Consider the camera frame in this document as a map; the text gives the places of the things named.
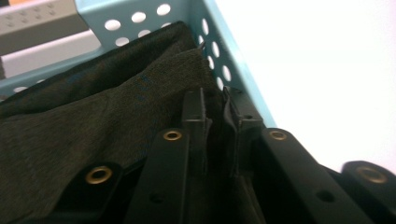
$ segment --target screw hole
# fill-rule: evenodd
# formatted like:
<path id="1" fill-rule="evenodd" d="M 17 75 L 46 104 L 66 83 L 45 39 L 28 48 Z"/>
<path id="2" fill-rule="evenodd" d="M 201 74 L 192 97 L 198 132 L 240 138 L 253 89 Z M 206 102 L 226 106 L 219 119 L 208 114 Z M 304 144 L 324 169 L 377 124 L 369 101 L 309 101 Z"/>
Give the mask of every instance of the screw hole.
<path id="1" fill-rule="evenodd" d="M 106 182 L 112 175 L 113 172 L 108 167 L 99 166 L 87 173 L 85 180 L 89 184 L 101 184 Z"/>
<path id="2" fill-rule="evenodd" d="M 271 131 L 270 135 L 272 138 L 279 140 L 279 141 L 285 140 L 287 138 L 287 136 L 284 133 L 279 132 L 279 131 Z"/>
<path id="3" fill-rule="evenodd" d="M 388 181 L 385 175 L 368 166 L 360 166 L 356 171 L 362 178 L 376 184 L 384 184 Z"/>
<path id="4" fill-rule="evenodd" d="M 182 134 L 176 131 L 169 131 L 163 135 L 163 138 L 168 141 L 176 141 L 180 139 Z"/>

